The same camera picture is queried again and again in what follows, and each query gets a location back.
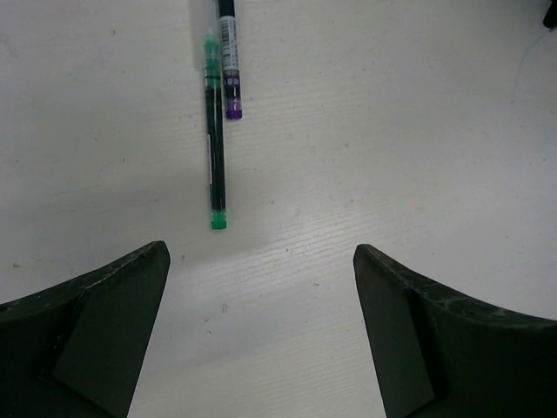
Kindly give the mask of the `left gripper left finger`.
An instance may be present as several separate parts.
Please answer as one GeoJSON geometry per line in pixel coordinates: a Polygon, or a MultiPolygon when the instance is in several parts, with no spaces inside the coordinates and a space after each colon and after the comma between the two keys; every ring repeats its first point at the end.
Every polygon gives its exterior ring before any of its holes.
{"type": "Polygon", "coordinates": [[[3,417],[125,417],[171,258],[153,241],[1,305],[3,417]]]}

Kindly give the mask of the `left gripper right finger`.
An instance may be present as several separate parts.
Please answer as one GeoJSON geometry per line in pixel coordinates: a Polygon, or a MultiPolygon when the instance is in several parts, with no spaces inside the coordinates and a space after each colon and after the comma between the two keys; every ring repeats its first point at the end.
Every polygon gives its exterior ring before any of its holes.
{"type": "Polygon", "coordinates": [[[555,416],[553,320],[477,300],[367,244],[353,266],[387,416],[555,416]]]}

